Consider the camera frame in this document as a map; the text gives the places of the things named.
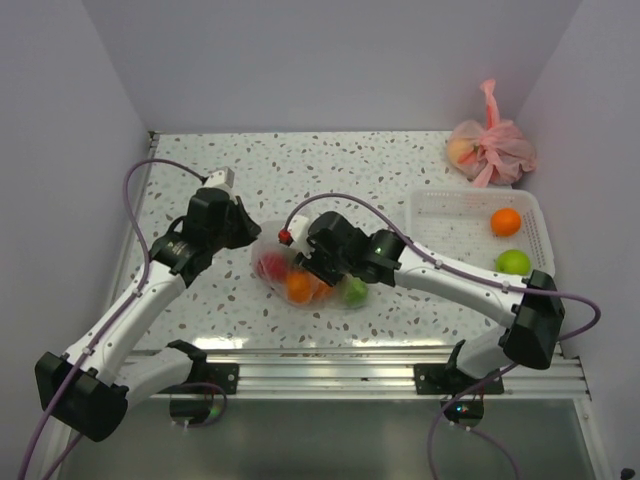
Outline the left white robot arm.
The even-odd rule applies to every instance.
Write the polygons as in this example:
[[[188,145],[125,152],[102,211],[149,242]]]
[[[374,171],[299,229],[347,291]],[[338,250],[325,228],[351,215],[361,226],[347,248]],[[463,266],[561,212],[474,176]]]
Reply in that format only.
[[[156,318],[213,263],[223,249],[249,246],[260,234],[241,199],[226,185],[204,186],[185,216],[152,245],[145,265],[108,312],[63,354],[44,354],[35,375],[43,409],[100,442],[136,403],[166,388],[201,390],[212,376],[206,355],[175,340],[140,373],[121,370]]]

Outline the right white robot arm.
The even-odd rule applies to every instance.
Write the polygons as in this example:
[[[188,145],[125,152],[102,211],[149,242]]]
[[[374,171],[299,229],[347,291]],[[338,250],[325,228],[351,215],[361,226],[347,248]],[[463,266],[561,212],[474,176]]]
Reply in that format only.
[[[288,245],[299,250],[297,264],[329,285],[350,275],[423,291],[495,322],[489,332],[455,347],[445,369],[454,391],[468,392],[511,363],[550,366],[565,314],[550,275],[534,270],[522,277],[468,265],[412,242],[395,227],[368,235],[337,212],[314,220],[296,215],[284,231]]]

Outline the clear printed plastic bag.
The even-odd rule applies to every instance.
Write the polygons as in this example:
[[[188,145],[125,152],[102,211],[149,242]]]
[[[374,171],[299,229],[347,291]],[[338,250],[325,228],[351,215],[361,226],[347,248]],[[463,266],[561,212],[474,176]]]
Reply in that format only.
[[[364,307],[370,300],[369,287],[363,281],[343,277],[330,286],[297,266],[298,251],[278,241],[284,221],[267,221],[251,246],[251,266],[262,284],[293,307],[304,309],[351,310]]]

